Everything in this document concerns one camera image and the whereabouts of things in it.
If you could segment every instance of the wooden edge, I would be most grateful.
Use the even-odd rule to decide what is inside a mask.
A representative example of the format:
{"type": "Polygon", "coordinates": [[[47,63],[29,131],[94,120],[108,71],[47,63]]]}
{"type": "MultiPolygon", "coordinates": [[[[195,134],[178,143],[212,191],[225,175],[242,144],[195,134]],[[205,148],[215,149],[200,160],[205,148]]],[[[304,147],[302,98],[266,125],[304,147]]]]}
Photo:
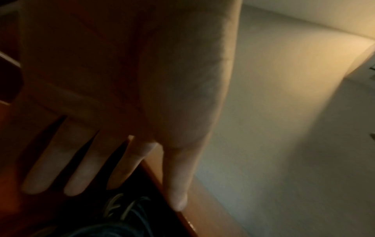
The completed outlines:
{"type": "MultiPolygon", "coordinates": [[[[163,177],[162,159],[163,150],[157,146],[141,163],[142,168],[160,191],[163,177]]],[[[177,216],[191,236],[249,237],[242,226],[233,219],[197,178],[194,178],[191,184],[187,207],[177,216]]]]}

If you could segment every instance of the finger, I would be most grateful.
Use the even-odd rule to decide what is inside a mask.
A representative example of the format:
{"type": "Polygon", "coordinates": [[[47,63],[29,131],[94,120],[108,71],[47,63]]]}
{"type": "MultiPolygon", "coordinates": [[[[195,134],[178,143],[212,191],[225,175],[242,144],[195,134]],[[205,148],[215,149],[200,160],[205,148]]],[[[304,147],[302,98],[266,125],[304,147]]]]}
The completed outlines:
{"type": "Polygon", "coordinates": [[[21,94],[11,104],[0,129],[0,168],[14,162],[27,145],[59,118],[21,94]]]}
{"type": "Polygon", "coordinates": [[[124,139],[99,132],[84,159],[69,179],[64,193],[74,196],[82,193],[95,178],[110,155],[124,142],[124,139]]]}
{"type": "Polygon", "coordinates": [[[45,191],[96,131],[72,119],[66,119],[48,147],[37,160],[23,183],[22,190],[28,194],[45,191]]]}
{"type": "Polygon", "coordinates": [[[163,191],[171,208],[182,211],[204,143],[186,148],[163,147],[163,191]]]}
{"type": "Polygon", "coordinates": [[[116,189],[133,173],[140,162],[156,147],[153,141],[133,138],[116,168],[109,177],[107,189],[116,189]]]}

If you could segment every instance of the hand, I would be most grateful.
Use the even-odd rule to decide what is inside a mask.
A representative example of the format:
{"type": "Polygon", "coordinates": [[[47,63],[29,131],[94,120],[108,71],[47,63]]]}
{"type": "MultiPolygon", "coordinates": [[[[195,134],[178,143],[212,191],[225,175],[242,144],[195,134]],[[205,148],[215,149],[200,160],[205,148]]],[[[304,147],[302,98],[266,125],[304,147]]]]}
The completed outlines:
{"type": "Polygon", "coordinates": [[[119,187],[157,143],[163,189],[182,210],[227,91],[241,1],[21,2],[25,86],[0,131],[2,166],[66,116],[23,184],[46,190],[95,137],[64,192],[85,190],[128,135],[113,171],[119,187]]]}

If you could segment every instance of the white wall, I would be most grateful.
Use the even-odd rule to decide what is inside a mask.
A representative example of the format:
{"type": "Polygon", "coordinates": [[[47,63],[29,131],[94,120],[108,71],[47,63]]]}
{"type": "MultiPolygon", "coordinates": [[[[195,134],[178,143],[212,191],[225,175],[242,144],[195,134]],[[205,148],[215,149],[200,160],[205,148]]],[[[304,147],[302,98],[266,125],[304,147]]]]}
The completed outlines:
{"type": "Polygon", "coordinates": [[[374,0],[244,0],[244,3],[375,38],[374,0]]]}
{"type": "Polygon", "coordinates": [[[254,237],[375,236],[375,91],[342,81],[374,43],[243,8],[197,177],[254,237]]]}

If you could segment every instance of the skin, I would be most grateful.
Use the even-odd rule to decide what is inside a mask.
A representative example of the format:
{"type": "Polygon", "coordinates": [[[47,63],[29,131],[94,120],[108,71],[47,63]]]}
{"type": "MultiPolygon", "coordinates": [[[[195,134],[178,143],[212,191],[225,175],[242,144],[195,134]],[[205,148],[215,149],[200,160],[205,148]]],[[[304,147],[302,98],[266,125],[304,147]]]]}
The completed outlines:
{"type": "Polygon", "coordinates": [[[64,189],[80,194],[133,135],[108,189],[119,187],[159,143],[165,196],[182,210],[226,96],[241,1],[20,4],[25,86],[0,131],[1,166],[66,116],[27,175],[24,192],[45,191],[95,137],[64,189]]]}

